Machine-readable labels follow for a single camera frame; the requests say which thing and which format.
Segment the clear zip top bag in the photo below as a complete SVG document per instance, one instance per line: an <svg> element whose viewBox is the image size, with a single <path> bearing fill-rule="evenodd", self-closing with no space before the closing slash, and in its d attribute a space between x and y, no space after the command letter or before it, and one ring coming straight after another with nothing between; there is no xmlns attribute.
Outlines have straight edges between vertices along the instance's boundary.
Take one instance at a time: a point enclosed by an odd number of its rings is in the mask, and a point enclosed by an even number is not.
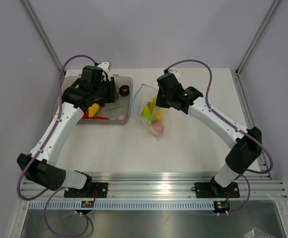
<svg viewBox="0 0 288 238"><path fill-rule="evenodd" d="M160 140L168 124L167 111L157 105L158 90L142 84L133 96L131 109L141 127L156 140Z"/></svg>

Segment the green apple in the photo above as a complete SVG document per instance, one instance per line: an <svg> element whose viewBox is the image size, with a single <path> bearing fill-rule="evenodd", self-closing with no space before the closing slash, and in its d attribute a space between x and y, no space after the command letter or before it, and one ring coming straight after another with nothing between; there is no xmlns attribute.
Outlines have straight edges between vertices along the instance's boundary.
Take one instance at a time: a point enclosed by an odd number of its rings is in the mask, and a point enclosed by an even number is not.
<svg viewBox="0 0 288 238"><path fill-rule="evenodd" d="M141 116L150 120L151 118L151 115L152 115L152 110L151 110L151 107L150 106L145 106L142 113L141 113Z"/></svg>

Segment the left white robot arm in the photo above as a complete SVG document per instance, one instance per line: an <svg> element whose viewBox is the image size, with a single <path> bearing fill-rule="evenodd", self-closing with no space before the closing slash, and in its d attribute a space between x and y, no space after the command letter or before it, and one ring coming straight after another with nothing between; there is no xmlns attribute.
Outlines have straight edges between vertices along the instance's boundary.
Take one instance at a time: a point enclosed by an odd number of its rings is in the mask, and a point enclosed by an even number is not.
<svg viewBox="0 0 288 238"><path fill-rule="evenodd" d="M46 132L28 154L20 154L17 163L22 177L46 189L68 188L81 197L92 193L92 177L78 171L56 167L60 152L72 129L94 103L114 103L117 100L115 80L110 76L110 64L87 65L72 86L61 91L58 110Z"/></svg>

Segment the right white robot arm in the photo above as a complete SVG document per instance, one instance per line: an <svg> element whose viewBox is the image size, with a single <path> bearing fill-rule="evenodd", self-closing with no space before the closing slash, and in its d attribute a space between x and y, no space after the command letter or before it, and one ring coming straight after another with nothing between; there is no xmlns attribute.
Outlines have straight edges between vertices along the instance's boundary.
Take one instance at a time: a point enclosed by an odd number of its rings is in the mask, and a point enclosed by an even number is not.
<svg viewBox="0 0 288 238"><path fill-rule="evenodd" d="M243 174L261 155L261 131L248 129L224 114L209 108L206 98L196 88L184 89L176 75L168 72L157 79L158 95L156 105L160 108L174 108L199 120L215 132L231 149L220 171L206 184L206 192L213 197L223 197L235 178Z"/></svg>

